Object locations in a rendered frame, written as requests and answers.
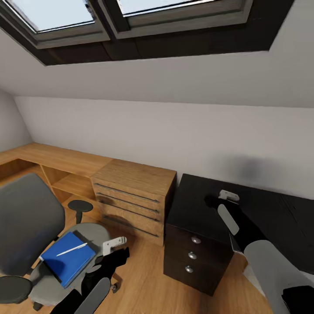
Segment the folder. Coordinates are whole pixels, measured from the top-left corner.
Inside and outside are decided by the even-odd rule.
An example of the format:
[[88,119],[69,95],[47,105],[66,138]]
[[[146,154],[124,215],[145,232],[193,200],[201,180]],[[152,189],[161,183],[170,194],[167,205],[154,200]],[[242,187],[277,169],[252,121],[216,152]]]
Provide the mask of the folder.
[[70,285],[96,253],[85,245],[62,255],[57,255],[82,244],[84,242],[69,232],[39,256],[39,259],[64,289]]

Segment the swivel chair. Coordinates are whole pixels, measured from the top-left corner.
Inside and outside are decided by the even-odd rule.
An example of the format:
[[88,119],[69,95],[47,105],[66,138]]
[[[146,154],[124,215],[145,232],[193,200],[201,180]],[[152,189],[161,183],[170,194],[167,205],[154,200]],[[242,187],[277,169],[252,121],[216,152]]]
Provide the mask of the swivel chair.
[[[77,212],[76,225],[58,237],[65,228],[64,207],[37,174],[20,176],[0,187],[0,304],[21,304],[30,298],[39,311],[43,304],[58,305],[73,289],[82,295],[85,273],[103,255],[103,243],[110,235],[102,225],[81,223],[82,213],[92,211],[93,205],[73,200],[68,207]],[[32,266],[52,241],[55,244],[69,232],[96,255],[64,289],[41,260]],[[116,283],[110,288],[113,294],[118,291]]]

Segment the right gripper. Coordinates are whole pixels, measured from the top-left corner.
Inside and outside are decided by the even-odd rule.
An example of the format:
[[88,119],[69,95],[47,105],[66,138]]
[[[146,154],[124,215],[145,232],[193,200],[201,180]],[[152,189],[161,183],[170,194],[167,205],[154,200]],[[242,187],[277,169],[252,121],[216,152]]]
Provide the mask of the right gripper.
[[218,202],[223,201],[221,198],[213,197],[213,196],[205,196],[205,202],[208,207],[217,209]]

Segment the pen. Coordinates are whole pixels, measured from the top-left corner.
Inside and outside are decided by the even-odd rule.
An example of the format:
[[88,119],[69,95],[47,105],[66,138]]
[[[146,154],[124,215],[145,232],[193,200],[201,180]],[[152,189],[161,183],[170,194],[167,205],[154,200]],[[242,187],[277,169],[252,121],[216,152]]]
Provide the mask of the pen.
[[62,253],[58,254],[57,256],[62,255],[62,254],[67,253],[67,252],[70,252],[70,251],[72,251],[72,250],[74,250],[74,249],[76,249],[76,248],[84,247],[86,244],[87,244],[87,243],[84,243],[84,244],[79,245],[79,246],[77,246],[77,247],[75,247],[75,248],[73,248],[73,249],[70,249],[70,250],[67,250],[67,251],[65,251],[65,252],[62,252]]

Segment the notebook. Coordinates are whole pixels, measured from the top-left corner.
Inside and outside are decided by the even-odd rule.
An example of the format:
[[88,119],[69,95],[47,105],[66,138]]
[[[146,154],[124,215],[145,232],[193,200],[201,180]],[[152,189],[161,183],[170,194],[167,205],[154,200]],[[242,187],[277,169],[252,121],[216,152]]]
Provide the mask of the notebook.
[[[240,247],[238,246],[238,243],[236,242],[235,238],[232,236],[232,234],[229,231],[229,236],[230,236],[230,240],[231,240],[231,244],[232,244],[232,249],[234,252],[236,253],[242,253]],[[243,253],[242,253],[243,254]]]

